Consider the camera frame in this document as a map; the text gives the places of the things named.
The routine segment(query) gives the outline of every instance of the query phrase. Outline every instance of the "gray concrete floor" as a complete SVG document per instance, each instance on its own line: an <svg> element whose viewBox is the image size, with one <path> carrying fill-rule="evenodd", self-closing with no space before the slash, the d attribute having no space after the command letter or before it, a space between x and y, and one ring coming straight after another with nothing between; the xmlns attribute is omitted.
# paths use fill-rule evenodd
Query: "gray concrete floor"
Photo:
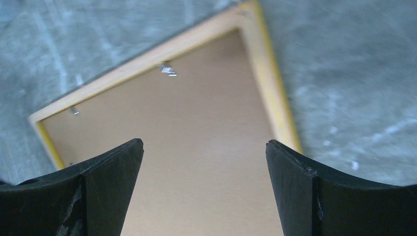
<svg viewBox="0 0 417 236"><path fill-rule="evenodd" d="M417 2L260 0L305 154L417 183ZM27 117L234 4L0 0L0 178L54 171Z"/></svg>

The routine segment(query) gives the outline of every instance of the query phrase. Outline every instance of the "white mark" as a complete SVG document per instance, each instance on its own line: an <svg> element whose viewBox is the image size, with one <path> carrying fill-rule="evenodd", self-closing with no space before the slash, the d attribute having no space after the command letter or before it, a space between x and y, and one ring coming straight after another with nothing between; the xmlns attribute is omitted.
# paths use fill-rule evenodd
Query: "white mark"
<svg viewBox="0 0 417 236"><path fill-rule="evenodd" d="M110 43L108 43L108 42L104 42L103 44L102 44L102 46L103 46L103 48L105 49L105 50L110 50L111 48L112 48L112 46L110 45Z"/></svg>
<svg viewBox="0 0 417 236"><path fill-rule="evenodd" d="M75 56L74 56L74 54L69 54L68 55L68 61L75 61Z"/></svg>
<svg viewBox="0 0 417 236"><path fill-rule="evenodd" d="M352 161L352 169L355 171L359 169L359 163L356 161Z"/></svg>
<svg viewBox="0 0 417 236"><path fill-rule="evenodd" d="M81 74L75 75L75 81L77 82L77 86L81 86L84 84L83 77Z"/></svg>
<svg viewBox="0 0 417 236"><path fill-rule="evenodd" d="M216 11L223 10L227 5L229 5L229 0L219 0L216 2L216 5L214 5L214 9Z"/></svg>
<svg viewBox="0 0 417 236"><path fill-rule="evenodd" d="M193 3L191 0L184 0L184 22L186 25L194 22Z"/></svg>
<svg viewBox="0 0 417 236"><path fill-rule="evenodd" d="M336 126L332 126L332 127L330 128L329 133L330 133L330 134L335 134L335 133L337 133L338 131L339 131L339 129L338 129Z"/></svg>
<svg viewBox="0 0 417 236"><path fill-rule="evenodd" d="M63 15L64 18L68 19L72 16L72 12L71 11L66 11L62 15Z"/></svg>
<svg viewBox="0 0 417 236"><path fill-rule="evenodd" d="M324 213L323 213L323 210L322 210L322 205L321 205L321 203L320 203L320 199L317 197L317 204L318 204L318 208L319 208L319 210L318 210L318 216L319 216L319 219L320 220L323 220L323 216L324 216Z"/></svg>
<svg viewBox="0 0 417 236"><path fill-rule="evenodd" d="M326 146L326 147L328 147L328 146L330 146L330 145L331 145L331 142L330 142L329 140L325 140L325 141L323 142L323 145L324 145L324 146Z"/></svg>
<svg viewBox="0 0 417 236"><path fill-rule="evenodd" d="M49 51L51 51L52 53L52 56L55 62L55 69L57 69L60 72L60 91L61 91L61 94L64 94L67 90L67 84L66 84L67 73L62 63L61 56L58 52L57 46L55 45L54 39L49 34L48 29L46 28L45 22L43 22L40 14L38 12L34 12L33 17L35 18L35 21L36 21L36 24L38 25L39 30L43 34L43 38L46 42L46 45L49 48Z"/></svg>
<svg viewBox="0 0 417 236"><path fill-rule="evenodd" d="M144 31L143 31L143 36L146 37L153 37L155 36L157 33L159 33L161 31L160 28L157 28L155 26L147 26Z"/></svg>
<svg viewBox="0 0 417 236"><path fill-rule="evenodd" d="M398 130L400 130L400 126L399 126L399 125L393 125L393 126L388 127L388 128L385 130L385 132L386 132L387 134L392 134L392 133L397 132Z"/></svg>
<svg viewBox="0 0 417 236"><path fill-rule="evenodd" d="M372 135L372 137L371 137L372 141L374 141L374 142L379 141L381 138L382 138L382 134L380 134L380 133L376 133L376 134Z"/></svg>
<svg viewBox="0 0 417 236"><path fill-rule="evenodd" d="M340 156L341 151L340 150L333 150L333 151L329 151L328 153L331 156Z"/></svg>
<svg viewBox="0 0 417 236"><path fill-rule="evenodd" d="M399 130L403 129L405 126L407 126L408 124L412 124L412 123L417 123L417 119L408 119L408 120L403 120L398 122L395 125L392 125L388 128L385 129L385 133L386 134L393 134L398 132Z"/></svg>
<svg viewBox="0 0 417 236"><path fill-rule="evenodd" d="M301 95L305 94L309 89L310 89L310 86L302 86L302 87L300 87L296 90L295 95L297 97L301 96Z"/></svg>

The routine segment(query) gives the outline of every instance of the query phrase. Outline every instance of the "brown backing board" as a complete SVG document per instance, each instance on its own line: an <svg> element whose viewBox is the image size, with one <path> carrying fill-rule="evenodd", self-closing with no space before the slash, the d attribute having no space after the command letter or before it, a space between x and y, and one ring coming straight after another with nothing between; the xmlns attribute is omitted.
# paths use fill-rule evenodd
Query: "brown backing board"
<svg viewBox="0 0 417 236"><path fill-rule="evenodd" d="M240 33L42 121L65 165L131 138L145 155L122 235L281 235L273 138Z"/></svg>

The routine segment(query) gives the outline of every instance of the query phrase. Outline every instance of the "yellow frame edge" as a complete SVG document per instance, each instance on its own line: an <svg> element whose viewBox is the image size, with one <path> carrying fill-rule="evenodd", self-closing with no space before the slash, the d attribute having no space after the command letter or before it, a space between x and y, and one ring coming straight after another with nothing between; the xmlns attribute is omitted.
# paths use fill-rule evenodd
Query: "yellow frame edge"
<svg viewBox="0 0 417 236"><path fill-rule="evenodd" d="M63 169L65 165L41 123L42 120L132 79L157 66L161 61L173 59L236 29L242 32L242 39L247 47L252 70L274 137L285 145L301 152L301 145L292 120L285 88L274 56L268 29L263 20L262 9L256 0L250 0L219 13L30 115L29 122L41 139L56 169ZM180 44L182 49L170 48L176 44ZM149 62L143 62L141 60L143 58L146 58L146 61Z"/></svg>

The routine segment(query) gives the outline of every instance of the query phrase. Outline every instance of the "metal clip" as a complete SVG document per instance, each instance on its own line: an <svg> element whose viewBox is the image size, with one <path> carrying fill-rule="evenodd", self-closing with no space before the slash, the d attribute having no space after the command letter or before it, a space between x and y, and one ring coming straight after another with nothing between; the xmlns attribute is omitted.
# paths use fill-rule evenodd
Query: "metal clip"
<svg viewBox="0 0 417 236"><path fill-rule="evenodd" d="M75 107L71 107L70 110L71 110L71 113L75 116L80 113L79 111L77 111L77 109L75 109Z"/></svg>
<svg viewBox="0 0 417 236"><path fill-rule="evenodd" d="M166 62L159 65L159 68L161 68L161 73L168 74L168 76L177 76L177 73L174 71L170 65L168 65Z"/></svg>

